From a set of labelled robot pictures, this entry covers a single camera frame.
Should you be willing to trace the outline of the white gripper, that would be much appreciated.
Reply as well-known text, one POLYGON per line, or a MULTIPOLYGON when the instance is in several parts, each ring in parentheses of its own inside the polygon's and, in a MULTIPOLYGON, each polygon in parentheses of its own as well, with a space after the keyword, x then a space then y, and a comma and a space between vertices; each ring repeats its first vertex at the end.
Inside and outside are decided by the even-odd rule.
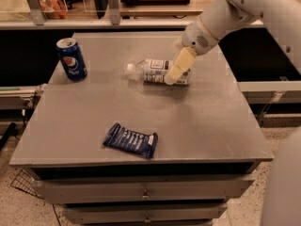
POLYGON ((173 51, 180 52, 168 69, 165 82, 168 85, 175 84, 192 67, 197 55, 201 56, 208 53, 218 42, 217 22, 198 16, 185 28, 182 38, 177 38, 173 42, 173 51))

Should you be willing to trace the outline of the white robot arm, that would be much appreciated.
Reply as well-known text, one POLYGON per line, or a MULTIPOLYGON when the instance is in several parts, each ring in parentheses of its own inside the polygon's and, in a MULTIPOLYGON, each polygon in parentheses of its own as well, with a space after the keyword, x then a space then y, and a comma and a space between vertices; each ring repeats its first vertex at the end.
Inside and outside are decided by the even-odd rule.
MULTIPOLYGON (((301 73, 301 4, 295 0, 215 0, 180 39, 173 65, 165 76, 169 85, 212 50, 230 32, 260 20, 287 58, 301 73)), ((277 151, 265 189, 261 226, 301 226, 301 128, 277 151)))

